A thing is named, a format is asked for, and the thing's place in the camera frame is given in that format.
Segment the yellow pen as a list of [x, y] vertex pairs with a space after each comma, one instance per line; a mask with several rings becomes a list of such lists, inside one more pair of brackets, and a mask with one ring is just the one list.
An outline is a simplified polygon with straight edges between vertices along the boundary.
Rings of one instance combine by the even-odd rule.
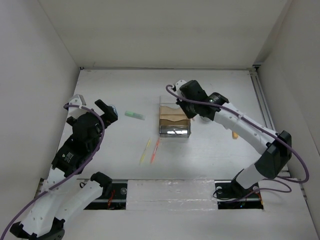
[[143, 164], [144, 159], [145, 159], [145, 157], [146, 157], [146, 154], [147, 154], [147, 151], [148, 151], [148, 148], [149, 148], [151, 142], [152, 142], [152, 137], [150, 137], [150, 138], [148, 139], [147, 143], [146, 143], [146, 146], [145, 146], [145, 148], [144, 148], [144, 150], [143, 150], [143, 152], [142, 152], [142, 155], [141, 155], [141, 157], [140, 157], [140, 160], [139, 160], [139, 165], [142, 165], [142, 164]]

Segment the green highlighter marker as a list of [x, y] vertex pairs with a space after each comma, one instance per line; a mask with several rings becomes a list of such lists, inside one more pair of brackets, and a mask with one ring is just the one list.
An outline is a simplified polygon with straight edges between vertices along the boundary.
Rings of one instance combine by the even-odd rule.
[[138, 119], [138, 120], [142, 120], [144, 121], [146, 119], [146, 116], [143, 114], [139, 114], [136, 112], [132, 112], [132, 111], [126, 111], [125, 112], [125, 116], [130, 117], [130, 118], [134, 118], [134, 119]]

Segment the orange yellow highlighter marker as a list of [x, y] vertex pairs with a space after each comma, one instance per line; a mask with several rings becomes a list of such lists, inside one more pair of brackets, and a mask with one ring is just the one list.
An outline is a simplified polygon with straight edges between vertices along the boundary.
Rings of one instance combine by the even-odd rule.
[[236, 139], [238, 139], [238, 134], [236, 133], [236, 132], [232, 132], [232, 138], [234, 139], [234, 140], [236, 140]]

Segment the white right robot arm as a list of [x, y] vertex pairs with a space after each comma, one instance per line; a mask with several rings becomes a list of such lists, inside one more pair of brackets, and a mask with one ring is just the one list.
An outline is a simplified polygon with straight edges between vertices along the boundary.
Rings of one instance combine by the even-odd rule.
[[237, 133], [260, 154], [255, 163], [242, 169], [222, 188], [219, 195], [221, 199], [243, 198], [259, 181], [275, 179], [291, 159], [292, 154], [288, 147], [291, 146], [292, 139], [288, 132], [277, 133], [254, 120], [251, 123], [245, 122], [245, 115], [225, 96], [217, 92], [206, 94], [196, 80], [179, 80], [173, 91], [178, 95], [177, 105], [189, 119], [199, 115], [216, 122]]

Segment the orange pen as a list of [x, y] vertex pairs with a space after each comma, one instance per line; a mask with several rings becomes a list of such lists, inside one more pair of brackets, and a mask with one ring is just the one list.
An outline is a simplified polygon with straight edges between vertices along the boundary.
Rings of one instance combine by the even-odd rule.
[[155, 160], [156, 152], [157, 152], [157, 149], [159, 147], [160, 141], [161, 141], [161, 138], [158, 137], [158, 139], [157, 139], [157, 141], [155, 143], [154, 150], [152, 152], [151, 158], [150, 158], [150, 162], [149, 162], [150, 164], [152, 164], [154, 162], [154, 160]]

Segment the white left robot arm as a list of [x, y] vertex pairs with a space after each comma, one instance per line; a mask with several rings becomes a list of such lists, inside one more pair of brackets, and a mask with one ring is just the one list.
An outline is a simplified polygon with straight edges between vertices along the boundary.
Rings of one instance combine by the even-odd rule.
[[60, 240], [65, 225], [93, 200], [107, 198], [113, 180], [102, 172], [94, 173], [83, 188], [68, 202], [64, 199], [83, 169], [100, 149], [105, 130], [118, 120], [113, 105], [102, 100], [95, 105], [103, 114], [87, 108], [83, 100], [73, 99], [64, 105], [72, 128], [71, 135], [56, 152], [47, 179], [40, 193], [30, 201], [9, 223], [7, 230], [18, 239]]

